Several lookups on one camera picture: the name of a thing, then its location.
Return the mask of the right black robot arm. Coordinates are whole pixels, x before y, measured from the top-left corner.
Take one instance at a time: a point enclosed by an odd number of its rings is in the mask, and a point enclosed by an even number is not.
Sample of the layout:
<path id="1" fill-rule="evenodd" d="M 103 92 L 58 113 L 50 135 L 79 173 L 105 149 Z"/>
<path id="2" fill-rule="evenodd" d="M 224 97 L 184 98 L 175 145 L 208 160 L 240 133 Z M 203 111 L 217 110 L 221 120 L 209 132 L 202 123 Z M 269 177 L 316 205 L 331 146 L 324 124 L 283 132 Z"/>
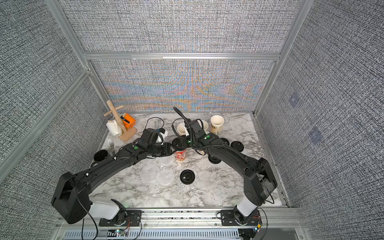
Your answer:
<path id="1" fill-rule="evenodd" d="M 182 136 L 182 139 L 186 147 L 203 151 L 221 160 L 243 178 L 244 196 L 236 205 L 238 215 L 243 218 L 249 217 L 255 209 L 264 204 L 277 188 L 278 182 L 266 159 L 257 160 L 246 156 L 212 133 L 201 135 L 199 138 Z"/>

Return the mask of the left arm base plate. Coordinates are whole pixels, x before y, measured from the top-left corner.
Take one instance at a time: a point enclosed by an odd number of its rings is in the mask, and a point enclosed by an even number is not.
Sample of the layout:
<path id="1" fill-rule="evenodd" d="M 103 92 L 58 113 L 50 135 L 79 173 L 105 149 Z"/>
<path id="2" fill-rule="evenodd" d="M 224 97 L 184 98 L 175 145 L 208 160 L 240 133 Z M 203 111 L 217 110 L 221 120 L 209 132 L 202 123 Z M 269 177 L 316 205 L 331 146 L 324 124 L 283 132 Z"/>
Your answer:
<path id="1" fill-rule="evenodd" d="M 141 217 L 142 211 L 140 210 L 119 211 L 112 220 L 101 218 L 99 227 L 139 227 Z"/>

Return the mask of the red paper milk tea cup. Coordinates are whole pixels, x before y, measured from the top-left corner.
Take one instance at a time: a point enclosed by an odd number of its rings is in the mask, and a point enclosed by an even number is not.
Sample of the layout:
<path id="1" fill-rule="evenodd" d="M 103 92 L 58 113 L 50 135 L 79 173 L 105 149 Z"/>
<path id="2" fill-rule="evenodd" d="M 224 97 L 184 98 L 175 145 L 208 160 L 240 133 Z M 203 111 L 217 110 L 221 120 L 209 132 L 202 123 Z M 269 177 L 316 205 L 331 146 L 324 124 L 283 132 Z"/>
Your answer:
<path id="1" fill-rule="evenodd" d="M 176 162 L 183 163 L 187 158 L 187 150 L 177 151 L 174 153 Z"/>

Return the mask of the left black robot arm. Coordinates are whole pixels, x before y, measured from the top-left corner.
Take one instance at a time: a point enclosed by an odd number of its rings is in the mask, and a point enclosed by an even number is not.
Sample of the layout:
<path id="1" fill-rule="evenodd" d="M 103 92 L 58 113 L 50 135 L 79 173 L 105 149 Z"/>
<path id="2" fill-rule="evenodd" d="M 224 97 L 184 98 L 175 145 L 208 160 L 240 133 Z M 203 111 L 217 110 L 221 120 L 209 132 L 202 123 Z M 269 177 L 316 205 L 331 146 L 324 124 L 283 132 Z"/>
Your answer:
<path id="1" fill-rule="evenodd" d="M 69 224 L 74 224 L 90 213 L 89 195 L 106 180 L 120 171 L 147 158 L 172 155 L 176 149 L 171 143 L 146 144 L 143 141 L 122 147 L 114 156 L 77 174 L 60 176 L 51 205 Z"/>

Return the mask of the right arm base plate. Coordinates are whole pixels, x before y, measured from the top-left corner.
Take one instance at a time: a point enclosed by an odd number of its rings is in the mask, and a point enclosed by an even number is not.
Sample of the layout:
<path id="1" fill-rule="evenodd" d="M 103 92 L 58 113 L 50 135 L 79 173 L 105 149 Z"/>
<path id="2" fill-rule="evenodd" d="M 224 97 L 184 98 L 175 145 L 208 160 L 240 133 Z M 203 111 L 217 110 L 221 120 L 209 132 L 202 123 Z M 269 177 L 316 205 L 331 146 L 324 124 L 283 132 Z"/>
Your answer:
<path id="1" fill-rule="evenodd" d="M 243 216 L 239 211 L 221 210 L 219 219 L 223 226 L 255 226 L 260 227 L 263 224 L 260 212 L 255 209 L 249 216 Z"/>

